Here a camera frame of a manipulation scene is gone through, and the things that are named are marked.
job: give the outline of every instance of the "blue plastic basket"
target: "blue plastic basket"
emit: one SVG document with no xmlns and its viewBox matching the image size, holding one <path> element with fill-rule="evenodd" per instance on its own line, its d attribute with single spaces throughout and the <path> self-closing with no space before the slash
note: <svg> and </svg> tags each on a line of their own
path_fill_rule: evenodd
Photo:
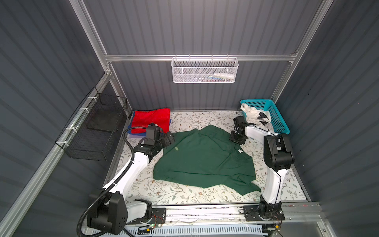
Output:
<svg viewBox="0 0 379 237">
<path fill-rule="evenodd" d="M 271 123 L 274 127 L 274 132 L 289 134 L 290 129 L 284 122 L 278 108 L 275 103 L 269 99 L 252 99 L 252 100 L 241 100 L 241 104 L 248 104 L 250 107 L 255 107 L 258 110 L 270 111 Z"/>
</svg>

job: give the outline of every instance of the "folded cloth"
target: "folded cloth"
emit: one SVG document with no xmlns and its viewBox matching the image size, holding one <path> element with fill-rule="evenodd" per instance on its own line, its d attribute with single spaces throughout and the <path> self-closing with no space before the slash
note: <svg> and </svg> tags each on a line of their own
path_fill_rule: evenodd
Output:
<svg viewBox="0 0 379 237">
<path fill-rule="evenodd" d="M 170 109 L 161 108 L 153 111 L 136 111 L 132 121 L 132 127 L 148 127 L 154 123 L 163 129 L 164 133 L 169 131 Z M 132 133 L 144 133 L 145 129 L 133 129 Z"/>
<path fill-rule="evenodd" d="M 129 125 L 128 125 L 128 129 L 129 128 L 131 128 L 132 127 L 132 123 L 130 123 Z M 131 138 L 141 138 L 141 137 L 145 137 L 146 136 L 146 132 L 143 132 L 143 133 L 134 133 L 134 136 L 135 137 L 131 137 Z"/>
<path fill-rule="evenodd" d="M 163 149 L 154 166 L 155 180 L 202 188 L 224 184 L 241 195 L 260 191 L 251 182 L 256 179 L 252 157 L 229 140 L 230 133 L 208 125 L 173 135 L 175 143 Z"/>
<path fill-rule="evenodd" d="M 241 110 L 246 113 L 246 122 L 253 123 L 265 131 L 274 132 L 270 111 L 257 110 L 247 104 L 241 104 Z"/>
</svg>

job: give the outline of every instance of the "patterned mat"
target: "patterned mat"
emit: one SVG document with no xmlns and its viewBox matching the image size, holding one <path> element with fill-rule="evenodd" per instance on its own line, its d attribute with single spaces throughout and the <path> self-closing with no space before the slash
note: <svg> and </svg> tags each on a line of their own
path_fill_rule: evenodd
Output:
<svg viewBox="0 0 379 237">
<path fill-rule="evenodd" d="M 195 128 L 200 130 L 210 124 L 230 133 L 234 127 L 235 111 L 173 112 L 170 117 L 172 119 L 170 131 L 173 133 L 189 131 Z M 140 138 L 130 138 L 130 135 L 128 135 L 128 141 L 133 147 L 138 144 L 139 140 Z M 253 183 L 264 190 L 267 166 L 263 161 L 263 144 L 249 138 L 241 147 L 247 154 L 252 156 L 257 176 Z M 125 145 L 117 166 L 117 172 L 128 162 L 130 155 L 130 150 Z M 142 198 L 151 201 L 154 205 L 259 201 L 260 193 L 258 191 L 242 196 L 224 185 L 200 188 L 154 180 L 154 165 L 162 156 L 163 151 L 158 153 L 152 162 L 139 174 L 127 194 L 127 201 Z M 285 177 L 282 200 L 306 200 L 304 192 L 291 169 Z"/>
</svg>

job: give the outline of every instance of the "green cloth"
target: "green cloth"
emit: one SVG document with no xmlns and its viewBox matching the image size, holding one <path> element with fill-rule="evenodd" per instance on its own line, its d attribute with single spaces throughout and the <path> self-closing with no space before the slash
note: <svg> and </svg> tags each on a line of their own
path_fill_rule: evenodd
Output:
<svg viewBox="0 0 379 237">
<path fill-rule="evenodd" d="M 154 166 L 154 179 L 202 188 L 224 184 L 241 195 L 260 191 L 251 183 L 255 180 L 252 157 L 229 136 L 213 125 L 174 133 L 175 143 L 164 148 Z"/>
</svg>

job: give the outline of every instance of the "red cloth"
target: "red cloth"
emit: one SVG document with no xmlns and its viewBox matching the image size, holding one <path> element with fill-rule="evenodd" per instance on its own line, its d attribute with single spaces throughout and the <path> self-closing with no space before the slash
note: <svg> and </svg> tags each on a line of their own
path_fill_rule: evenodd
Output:
<svg viewBox="0 0 379 237">
<path fill-rule="evenodd" d="M 161 108 L 153 111 L 136 111 L 132 121 L 132 127 L 147 127 L 154 123 L 163 129 L 164 133 L 169 131 L 170 126 L 170 109 Z M 133 129 L 132 133 L 144 133 L 145 129 Z"/>
</svg>

